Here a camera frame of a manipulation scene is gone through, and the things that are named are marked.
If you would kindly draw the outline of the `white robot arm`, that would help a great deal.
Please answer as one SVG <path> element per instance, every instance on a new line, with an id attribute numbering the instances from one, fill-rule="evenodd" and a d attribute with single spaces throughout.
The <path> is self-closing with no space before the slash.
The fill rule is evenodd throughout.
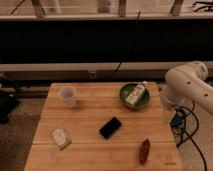
<path id="1" fill-rule="evenodd" d="M 186 98 L 213 114 L 213 87 L 205 82 L 208 69 L 203 62 L 193 61 L 176 66 L 165 74 L 166 85 L 160 92 L 166 108 L 176 108 Z"/>

